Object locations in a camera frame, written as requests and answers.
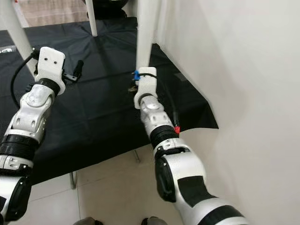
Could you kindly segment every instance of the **tiled floor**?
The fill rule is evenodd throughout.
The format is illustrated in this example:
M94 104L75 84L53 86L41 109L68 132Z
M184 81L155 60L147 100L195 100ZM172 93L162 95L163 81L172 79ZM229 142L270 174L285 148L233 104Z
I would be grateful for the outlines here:
M210 152L213 129L182 133L188 145L202 158ZM12 225L72 225L85 217L105 225L139 225L143 218L157 216L170 225L182 225L171 203L160 199L156 190L154 160L150 145L77 171L77 188L70 188L69 175L32 187L27 212Z

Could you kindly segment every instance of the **robotic arm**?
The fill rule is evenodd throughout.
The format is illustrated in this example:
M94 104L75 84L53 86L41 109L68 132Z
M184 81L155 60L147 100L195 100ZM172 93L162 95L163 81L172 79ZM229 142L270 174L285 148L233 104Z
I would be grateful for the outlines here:
M154 148L157 190L174 203L185 225L248 225L248 221L227 201L211 195L205 186L201 160L179 138L164 107L157 100L156 69L139 69L135 107Z
M35 151L57 95L65 89L63 79L77 81L80 73L64 75L65 54L49 47L40 49L35 84L24 94L0 144L0 225L18 220L27 209L31 191L30 174ZM76 71L81 71L79 61Z

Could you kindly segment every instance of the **black cloth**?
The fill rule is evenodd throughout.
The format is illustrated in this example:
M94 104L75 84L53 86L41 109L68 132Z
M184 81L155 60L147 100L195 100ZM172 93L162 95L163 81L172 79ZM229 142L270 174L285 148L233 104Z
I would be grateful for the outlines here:
M78 84L58 96L47 122L46 137L34 157L33 183L93 165L149 143L128 93L135 69L136 18L97 21L98 37L88 22L26 28L35 48L53 47L66 55L65 72L71 74L84 61ZM13 45L7 31L0 32L0 47ZM9 85L22 59L18 52L0 54L0 137L16 113ZM181 130L217 128L208 102L153 45L150 65L167 85L179 111ZM33 79L27 68L15 82L17 99ZM170 104L158 85L166 111Z

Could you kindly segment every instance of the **red connector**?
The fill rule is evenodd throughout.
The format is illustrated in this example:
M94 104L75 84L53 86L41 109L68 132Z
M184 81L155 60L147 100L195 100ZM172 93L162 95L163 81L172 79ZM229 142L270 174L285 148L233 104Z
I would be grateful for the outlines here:
M179 126L175 126L174 127L175 133L179 134L180 133L180 127Z

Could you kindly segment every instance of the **cable connector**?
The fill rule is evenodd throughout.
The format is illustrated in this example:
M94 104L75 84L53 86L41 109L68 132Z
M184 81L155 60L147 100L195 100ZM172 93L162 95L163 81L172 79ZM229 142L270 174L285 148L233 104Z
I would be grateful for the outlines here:
M175 126L174 130L175 130L175 133L177 133L178 135L180 134L180 127L179 126Z
M38 60L38 58L39 58L39 50L38 49L33 49L33 52L30 54L30 56L33 59Z
M139 71L135 70L134 71L134 74L135 74L135 77L134 77L134 80L135 81L139 81L141 79L140 75L139 75Z

